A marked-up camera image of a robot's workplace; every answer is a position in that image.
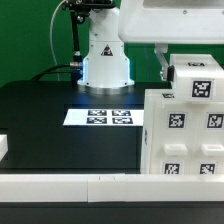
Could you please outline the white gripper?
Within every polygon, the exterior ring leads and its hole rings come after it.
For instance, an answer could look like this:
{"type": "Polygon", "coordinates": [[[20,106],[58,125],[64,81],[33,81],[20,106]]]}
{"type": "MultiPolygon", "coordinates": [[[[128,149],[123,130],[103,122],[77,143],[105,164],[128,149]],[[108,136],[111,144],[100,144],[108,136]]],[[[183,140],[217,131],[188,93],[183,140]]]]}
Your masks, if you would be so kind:
{"type": "Polygon", "coordinates": [[[124,42],[156,43],[161,80],[172,82],[167,44],[224,44],[224,0],[122,0],[118,33],[124,42]]]}

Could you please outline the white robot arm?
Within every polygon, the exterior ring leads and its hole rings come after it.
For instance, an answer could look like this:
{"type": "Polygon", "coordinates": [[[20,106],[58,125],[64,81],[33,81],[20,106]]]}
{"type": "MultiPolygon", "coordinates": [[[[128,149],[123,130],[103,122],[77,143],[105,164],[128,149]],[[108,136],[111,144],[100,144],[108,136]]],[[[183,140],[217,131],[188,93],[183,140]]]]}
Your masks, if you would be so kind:
{"type": "Polygon", "coordinates": [[[82,87],[116,91],[134,84],[126,43],[150,43],[161,64],[161,79],[173,79],[164,53],[170,44],[224,44],[224,0],[65,0],[75,26],[90,20],[89,52],[76,54],[83,65],[82,87]]]}

